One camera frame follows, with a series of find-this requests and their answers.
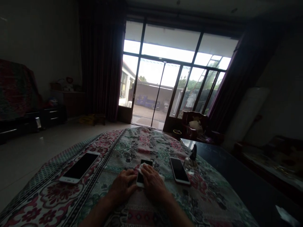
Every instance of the cushion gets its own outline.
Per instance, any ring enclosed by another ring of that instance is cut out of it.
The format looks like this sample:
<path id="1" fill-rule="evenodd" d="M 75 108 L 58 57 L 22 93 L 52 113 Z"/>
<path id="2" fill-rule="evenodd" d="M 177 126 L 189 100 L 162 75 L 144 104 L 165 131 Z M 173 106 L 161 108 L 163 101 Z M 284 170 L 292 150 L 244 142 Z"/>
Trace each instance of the cushion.
<path id="1" fill-rule="evenodd" d="M 193 129 L 197 130 L 199 135 L 204 133 L 200 121 L 190 121 L 189 126 Z"/>

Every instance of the doormat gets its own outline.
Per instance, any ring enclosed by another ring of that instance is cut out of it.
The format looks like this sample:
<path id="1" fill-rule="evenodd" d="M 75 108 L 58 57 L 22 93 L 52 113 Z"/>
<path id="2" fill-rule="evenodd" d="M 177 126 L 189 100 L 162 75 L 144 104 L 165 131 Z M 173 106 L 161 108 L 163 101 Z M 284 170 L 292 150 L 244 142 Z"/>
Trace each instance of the doormat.
<path id="1" fill-rule="evenodd" d="M 159 121 L 156 121 L 156 120 L 152 121 L 150 118 L 140 118 L 139 120 L 137 120 L 137 124 L 146 125 L 146 126 L 149 126 L 149 127 L 152 124 L 153 128 L 159 128 Z"/>

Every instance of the glass bottle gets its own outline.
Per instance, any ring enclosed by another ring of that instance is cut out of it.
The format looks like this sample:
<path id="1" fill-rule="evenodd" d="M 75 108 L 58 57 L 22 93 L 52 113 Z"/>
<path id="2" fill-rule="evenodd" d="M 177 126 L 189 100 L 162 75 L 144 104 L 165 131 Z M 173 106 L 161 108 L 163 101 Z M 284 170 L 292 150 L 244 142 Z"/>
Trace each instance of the glass bottle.
<path id="1" fill-rule="evenodd" d="M 184 160 L 184 169 L 189 174 L 194 175 L 195 169 L 198 167 L 198 164 L 196 162 L 197 157 L 197 145 L 195 144 L 192 149 L 192 153 L 189 157 L 186 157 Z"/>

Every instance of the ceiling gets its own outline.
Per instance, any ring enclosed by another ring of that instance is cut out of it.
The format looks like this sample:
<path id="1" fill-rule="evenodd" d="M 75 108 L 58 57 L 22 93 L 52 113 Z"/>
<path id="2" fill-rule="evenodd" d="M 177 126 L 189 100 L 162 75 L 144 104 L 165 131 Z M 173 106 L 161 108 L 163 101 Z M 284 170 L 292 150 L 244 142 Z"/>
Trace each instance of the ceiling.
<path id="1" fill-rule="evenodd" d="M 127 0 L 127 3 L 129 6 L 192 12 L 200 16 L 236 21 L 255 17 L 287 21 L 303 12 L 302 0 Z"/>

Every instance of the drawer handle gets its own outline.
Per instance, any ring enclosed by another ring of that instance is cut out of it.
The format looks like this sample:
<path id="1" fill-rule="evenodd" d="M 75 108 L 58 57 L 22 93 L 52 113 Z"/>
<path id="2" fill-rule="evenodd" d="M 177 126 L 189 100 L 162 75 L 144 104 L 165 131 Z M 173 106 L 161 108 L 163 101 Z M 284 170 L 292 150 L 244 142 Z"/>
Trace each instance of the drawer handle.
<path id="1" fill-rule="evenodd" d="M 12 129 L 12 130 L 9 130 L 9 131 L 6 131 L 6 132 L 0 132 L 0 134 L 4 134 L 4 133 L 8 133 L 8 132 L 11 132 L 11 131 L 16 131 L 17 129 Z"/>

